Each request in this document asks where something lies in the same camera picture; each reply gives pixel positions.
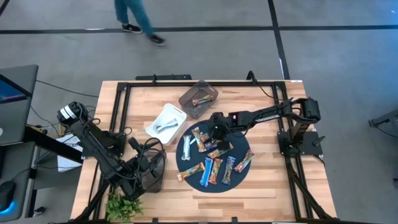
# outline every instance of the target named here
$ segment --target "monitor screen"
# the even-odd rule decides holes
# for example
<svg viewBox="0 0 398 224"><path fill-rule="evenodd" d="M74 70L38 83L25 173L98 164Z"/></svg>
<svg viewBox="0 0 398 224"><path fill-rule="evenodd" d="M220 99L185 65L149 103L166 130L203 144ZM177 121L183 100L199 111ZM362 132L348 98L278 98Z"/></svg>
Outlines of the monitor screen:
<svg viewBox="0 0 398 224"><path fill-rule="evenodd" d="M0 75L0 104L27 99L21 87Z"/></svg>

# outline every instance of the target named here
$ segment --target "plastic bin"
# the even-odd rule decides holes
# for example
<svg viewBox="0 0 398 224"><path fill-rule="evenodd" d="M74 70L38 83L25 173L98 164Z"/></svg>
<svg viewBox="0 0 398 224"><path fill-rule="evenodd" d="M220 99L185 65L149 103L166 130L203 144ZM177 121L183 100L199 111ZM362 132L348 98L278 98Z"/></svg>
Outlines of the plastic bin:
<svg viewBox="0 0 398 224"><path fill-rule="evenodd" d="M206 95L213 95L214 100L197 106L192 104L192 100L202 98ZM200 80L194 84L194 86L191 87L191 89L189 89L184 95L182 95L180 99L178 99L178 102L181 105L181 109L186 112L186 114L193 119L198 119L206 112L206 110L213 106L213 104L216 102L217 96L218 91L216 89L211 87L206 81Z"/></svg>
<svg viewBox="0 0 398 224"><path fill-rule="evenodd" d="M174 128L165 129L160 133L156 132L156 125L165 124L174 118L177 119L178 126ZM149 134L151 137L158 138L163 145L169 146L172 143L172 141L175 139L177 134L184 127L186 120L187 120L186 113L176 108L174 105L166 103L164 105L163 111L155 119L155 121L152 122L150 126L145 128L145 132Z"/></svg>

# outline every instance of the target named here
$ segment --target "jeans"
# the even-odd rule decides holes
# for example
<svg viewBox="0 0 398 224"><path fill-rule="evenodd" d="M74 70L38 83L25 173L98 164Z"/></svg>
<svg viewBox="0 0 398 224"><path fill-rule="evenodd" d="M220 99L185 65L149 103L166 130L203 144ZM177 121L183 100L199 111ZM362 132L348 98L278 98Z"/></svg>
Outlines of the jeans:
<svg viewBox="0 0 398 224"><path fill-rule="evenodd" d="M114 7L116 10L116 17L119 22L125 24L129 23L129 18L127 16L127 8L129 8L145 34L152 35L155 32L150 25L147 14L145 13L142 0L114 0Z"/></svg>

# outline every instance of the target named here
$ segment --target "person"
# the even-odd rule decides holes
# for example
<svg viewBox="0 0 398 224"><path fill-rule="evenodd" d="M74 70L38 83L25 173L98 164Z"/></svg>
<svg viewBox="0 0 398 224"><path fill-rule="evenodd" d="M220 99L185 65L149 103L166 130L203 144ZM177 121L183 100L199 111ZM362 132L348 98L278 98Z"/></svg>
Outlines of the person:
<svg viewBox="0 0 398 224"><path fill-rule="evenodd" d="M150 25L142 0L114 0L114 7L116 10L116 17L118 21L122 23L124 32L132 32L135 34L144 32L152 43L160 46L165 45L165 39L156 35L155 30ZM127 16L128 8L134 14L139 27L129 23L129 18Z"/></svg>

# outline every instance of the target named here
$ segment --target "person's leg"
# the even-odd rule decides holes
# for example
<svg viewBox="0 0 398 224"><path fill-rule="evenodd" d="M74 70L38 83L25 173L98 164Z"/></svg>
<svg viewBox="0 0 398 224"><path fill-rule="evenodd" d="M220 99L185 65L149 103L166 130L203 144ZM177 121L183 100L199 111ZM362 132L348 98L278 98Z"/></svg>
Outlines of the person's leg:
<svg viewBox="0 0 398 224"><path fill-rule="evenodd" d="M139 27L129 24L129 17L127 15L127 6L124 0L114 0L114 8L116 11L116 17L118 21L122 23L122 29L125 32L133 32L135 34L141 34L142 30Z"/></svg>
<svg viewBox="0 0 398 224"><path fill-rule="evenodd" d="M125 5L131 10L136 18L136 21L140 28L145 32L146 35L150 36L154 34L154 30L150 25L148 16L145 12L142 0L123 0Z"/></svg>

